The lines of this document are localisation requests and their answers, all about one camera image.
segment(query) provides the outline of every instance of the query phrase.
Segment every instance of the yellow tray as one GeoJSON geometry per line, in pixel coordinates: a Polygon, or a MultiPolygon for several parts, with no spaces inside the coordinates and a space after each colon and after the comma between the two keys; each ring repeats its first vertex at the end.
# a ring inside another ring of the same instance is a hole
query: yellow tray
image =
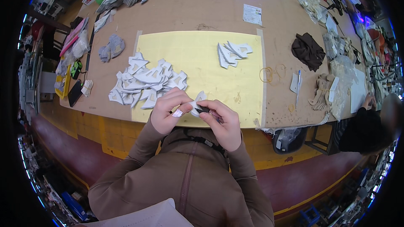
{"type": "Polygon", "coordinates": [[[56,92],[56,94],[57,94],[61,99],[65,98],[65,96],[67,96],[67,95],[68,95],[68,92],[69,92],[70,65],[68,65],[68,70],[67,70],[67,72],[66,72],[66,75],[65,75],[64,77],[62,77],[62,76],[56,76],[56,81],[57,81],[57,82],[61,82],[61,81],[63,81],[64,78],[66,78],[66,81],[65,81],[65,85],[64,85],[64,87],[63,87],[63,92],[60,91],[60,90],[58,90],[57,88],[54,89],[54,91],[56,92]]]}

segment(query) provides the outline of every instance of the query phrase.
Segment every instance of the brown jacket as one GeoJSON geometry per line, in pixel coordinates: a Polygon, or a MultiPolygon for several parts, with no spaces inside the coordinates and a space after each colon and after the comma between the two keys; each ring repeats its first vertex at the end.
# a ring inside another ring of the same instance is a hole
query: brown jacket
{"type": "MultiPolygon", "coordinates": [[[[210,129],[189,129],[188,135],[218,145],[210,129]]],[[[225,153],[227,160],[206,144],[173,142],[187,138],[178,129],[164,139],[155,155],[164,136],[149,121],[128,157],[91,186],[88,199],[99,220],[173,198],[175,208],[195,226],[274,225],[271,203],[258,185],[244,142],[234,152],[225,153]]]]}

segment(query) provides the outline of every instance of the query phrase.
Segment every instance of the smartphone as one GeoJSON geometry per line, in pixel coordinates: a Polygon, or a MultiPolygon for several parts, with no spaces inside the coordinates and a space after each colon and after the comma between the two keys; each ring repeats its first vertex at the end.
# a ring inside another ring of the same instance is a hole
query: smartphone
{"type": "Polygon", "coordinates": [[[81,92],[81,80],[78,79],[73,88],[69,91],[68,93],[68,99],[69,99],[69,105],[70,107],[73,107],[74,104],[77,102],[77,100],[81,97],[83,94],[81,92]]]}

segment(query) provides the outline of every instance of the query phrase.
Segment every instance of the wooden tabletop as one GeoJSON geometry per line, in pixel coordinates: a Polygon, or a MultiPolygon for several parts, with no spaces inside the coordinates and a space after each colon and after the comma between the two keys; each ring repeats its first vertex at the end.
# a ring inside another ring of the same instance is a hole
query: wooden tabletop
{"type": "MultiPolygon", "coordinates": [[[[78,16],[89,17],[89,29],[93,29],[98,8],[96,3],[83,5],[78,16]]],[[[361,52],[360,38],[347,14],[339,16],[330,11],[339,22],[346,37],[350,37],[354,47],[361,52]]],[[[265,44],[265,65],[273,69],[280,63],[286,67],[286,76],[275,85],[264,84],[264,124],[261,127],[290,127],[319,123],[325,111],[312,110],[307,99],[314,98],[314,89],[319,74],[329,73],[329,65],[325,58],[320,68],[314,72],[295,58],[291,53],[291,45],[296,33],[309,33],[324,48],[322,33],[327,30],[311,21],[308,14],[297,0],[148,0],[144,4],[137,3],[128,8],[122,5],[114,15],[112,23],[107,24],[94,35],[92,52],[86,78],[94,82],[91,95],[82,96],[73,109],[114,119],[131,120],[128,106],[108,99],[108,93],[116,84],[116,73],[128,66],[128,57],[133,55],[134,43],[138,30],[142,34],[161,33],[179,30],[210,30],[257,35],[261,29],[265,44]],[[262,26],[243,21],[244,4],[262,9],[262,26]],[[99,59],[98,49],[108,43],[111,34],[116,33],[126,48],[108,63],[99,59]],[[302,86],[299,94],[298,109],[290,112],[288,107],[294,104],[296,94],[289,87],[292,74],[301,70],[302,86]]],[[[81,59],[83,68],[87,54],[81,59]]],[[[67,98],[60,100],[62,106],[69,108],[67,98]]],[[[350,100],[346,100],[342,118],[351,117],[350,100]]]]}

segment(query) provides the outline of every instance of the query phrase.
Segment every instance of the floor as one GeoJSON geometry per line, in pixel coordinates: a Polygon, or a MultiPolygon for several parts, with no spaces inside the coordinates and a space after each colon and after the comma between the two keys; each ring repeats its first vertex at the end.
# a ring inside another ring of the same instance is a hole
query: floor
{"type": "MultiPolygon", "coordinates": [[[[73,4],[58,21],[69,25],[80,7],[81,2],[73,4]]],[[[65,108],[55,97],[53,102],[41,103],[41,113],[32,119],[32,128],[40,143],[66,170],[89,187],[128,154],[143,124],[65,108]]],[[[276,219],[321,198],[361,161],[358,153],[325,156],[306,145],[293,154],[279,155],[262,132],[254,129],[242,132],[259,184],[272,202],[276,219]]],[[[313,129],[309,129],[307,138],[312,133],[313,129]]],[[[322,125],[316,138],[328,142],[330,133],[331,126],[322,125]]]]}

